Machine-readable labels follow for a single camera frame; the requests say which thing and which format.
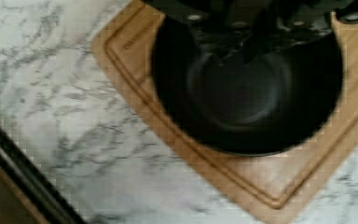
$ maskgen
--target dark object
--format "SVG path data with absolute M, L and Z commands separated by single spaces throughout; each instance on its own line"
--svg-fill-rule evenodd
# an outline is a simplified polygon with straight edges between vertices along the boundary
M 152 57 L 158 97 L 199 142 L 264 156 L 302 143 L 330 117 L 343 82 L 330 13 L 357 23 L 358 0 L 146 3 L 168 15 Z
M 1 128 L 0 166 L 50 223 L 86 223 Z

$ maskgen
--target black pan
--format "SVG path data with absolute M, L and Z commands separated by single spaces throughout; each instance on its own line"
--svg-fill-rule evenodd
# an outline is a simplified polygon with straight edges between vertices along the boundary
M 166 19 L 158 31 L 152 74 L 172 120 L 200 143 L 244 156 L 283 152 L 313 136 L 334 110 L 343 83 L 334 35 L 243 64 L 225 65 Z

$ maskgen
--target gray veining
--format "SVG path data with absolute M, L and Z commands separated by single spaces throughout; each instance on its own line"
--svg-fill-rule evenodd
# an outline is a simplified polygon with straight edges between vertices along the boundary
M 260 223 L 163 144 L 112 87 L 92 38 L 129 0 L 0 0 L 0 120 L 90 224 Z M 298 224 L 358 223 L 358 147 Z

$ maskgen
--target wooden cutting board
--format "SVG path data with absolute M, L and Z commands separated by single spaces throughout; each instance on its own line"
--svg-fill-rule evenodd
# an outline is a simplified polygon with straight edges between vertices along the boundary
M 246 158 L 198 144 L 165 114 L 150 75 L 151 51 L 163 19 L 141 1 L 131 2 L 95 38 L 98 63 L 143 121 L 231 201 L 266 223 L 290 222 L 358 144 L 358 25 L 334 22 L 346 74 L 330 120 L 292 150 Z

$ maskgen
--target white marble surface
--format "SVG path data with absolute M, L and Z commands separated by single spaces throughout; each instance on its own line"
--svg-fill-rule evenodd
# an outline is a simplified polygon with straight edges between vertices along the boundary
M 90 53 L 128 3 L 0 0 L 0 120 L 89 223 L 258 223 L 131 112 Z M 295 220 L 358 223 L 358 148 Z

